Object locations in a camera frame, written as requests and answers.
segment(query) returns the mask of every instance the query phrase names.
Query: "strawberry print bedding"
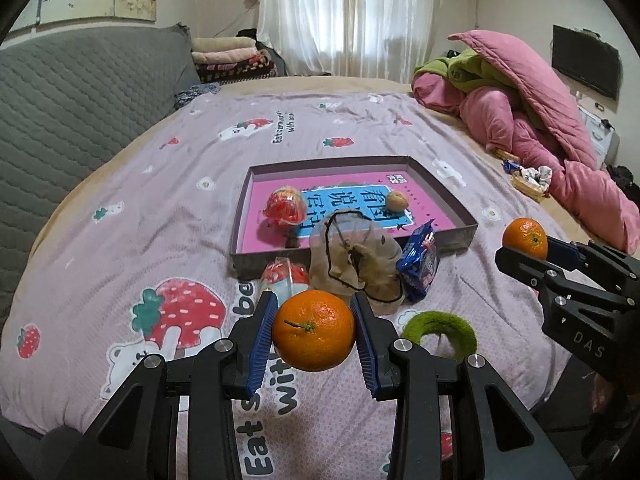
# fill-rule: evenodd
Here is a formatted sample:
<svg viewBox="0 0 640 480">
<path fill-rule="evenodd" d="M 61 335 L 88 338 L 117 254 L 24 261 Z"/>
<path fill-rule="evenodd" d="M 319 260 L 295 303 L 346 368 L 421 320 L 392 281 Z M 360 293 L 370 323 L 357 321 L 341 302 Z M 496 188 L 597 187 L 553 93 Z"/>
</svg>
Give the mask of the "strawberry print bedding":
<svg viewBox="0 0 640 480">
<path fill-rule="evenodd" d="M 228 335 L 253 312 L 257 292 L 257 283 L 236 279 L 228 257 L 248 168 L 329 156 L 409 154 L 478 220 L 471 247 L 442 258 L 427 297 L 388 316 L 398 331 L 416 312 L 457 314 L 526 406 L 550 394 L 568 354 L 542 334 L 533 291 L 501 275 L 494 253 L 514 218 L 562 232 L 413 98 L 203 95 L 176 114 L 30 261 L 2 333 L 6 418 L 41 433 L 84 431 L 146 354 L 181 358 Z M 452 355 L 446 340 L 423 345 Z M 187 475 L 186 401 L 179 479 Z M 243 475 L 384 479 L 395 407 L 371 399 L 355 350 L 320 373 L 294 370 L 272 353 L 257 395 L 234 405 Z M 443 407 L 443 431 L 449 424 Z"/>
</svg>

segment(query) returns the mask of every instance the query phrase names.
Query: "headboard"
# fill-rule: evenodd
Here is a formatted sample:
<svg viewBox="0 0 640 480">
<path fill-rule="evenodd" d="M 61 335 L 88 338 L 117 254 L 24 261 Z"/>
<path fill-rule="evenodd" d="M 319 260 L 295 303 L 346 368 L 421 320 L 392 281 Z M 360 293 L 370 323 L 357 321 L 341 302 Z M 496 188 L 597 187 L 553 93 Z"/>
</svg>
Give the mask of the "headboard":
<svg viewBox="0 0 640 480">
<path fill-rule="evenodd" d="M 190 52 L 181 25 L 83 28 L 0 51 L 0 330 L 56 206 L 199 83 Z"/>
</svg>

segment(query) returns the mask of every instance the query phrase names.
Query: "green fuzzy ring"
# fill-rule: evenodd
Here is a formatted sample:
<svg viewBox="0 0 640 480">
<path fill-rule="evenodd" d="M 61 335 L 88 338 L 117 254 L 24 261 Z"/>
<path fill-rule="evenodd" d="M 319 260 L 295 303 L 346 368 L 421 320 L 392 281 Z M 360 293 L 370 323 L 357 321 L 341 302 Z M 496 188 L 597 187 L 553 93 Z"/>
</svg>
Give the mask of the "green fuzzy ring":
<svg viewBox="0 0 640 480">
<path fill-rule="evenodd" d="M 431 310 L 413 316 L 402 330 L 402 337 L 419 345 L 423 335 L 445 335 L 456 351 L 454 359 L 462 361 L 478 350 L 476 333 L 468 322 L 448 312 Z"/>
</svg>

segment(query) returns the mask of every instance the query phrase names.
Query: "curtain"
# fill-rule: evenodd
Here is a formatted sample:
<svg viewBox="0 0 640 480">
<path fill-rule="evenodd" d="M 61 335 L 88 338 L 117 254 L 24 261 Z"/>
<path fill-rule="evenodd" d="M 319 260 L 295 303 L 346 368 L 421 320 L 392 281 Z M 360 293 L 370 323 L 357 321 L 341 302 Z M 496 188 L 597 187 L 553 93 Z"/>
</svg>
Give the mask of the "curtain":
<svg viewBox="0 0 640 480">
<path fill-rule="evenodd" d="M 411 81 L 442 0 L 260 0 L 258 39 L 289 73 Z"/>
</svg>

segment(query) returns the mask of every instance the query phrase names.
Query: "blue snack package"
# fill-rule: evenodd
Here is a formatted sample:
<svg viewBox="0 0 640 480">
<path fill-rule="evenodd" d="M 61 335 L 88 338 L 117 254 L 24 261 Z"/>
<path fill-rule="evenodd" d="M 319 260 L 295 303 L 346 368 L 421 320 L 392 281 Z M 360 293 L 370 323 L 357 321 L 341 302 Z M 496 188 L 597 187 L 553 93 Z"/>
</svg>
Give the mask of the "blue snack package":
<svg viewBox="0 0 640 480">
<path fill-rule="evenodd" d="M 518 164 L 517 162 L 513 162 L 512 160 L 509 160 L 508 158 L 503 160 L 502 167 L 504 168 L 504 172 L 508 173 L 508 174 L 511 174 L 514 171 L 518 171 L 518 170 L 522 169 L 522 166 L 520 164 Z"/>
<path fill-rule="evenodd" d="M 418 227 L 409 237 L 396 263 L 407 299 L 422 300 L 438 270 L 438 250 L 434 242 L 433 219 Z"/>
</svg>

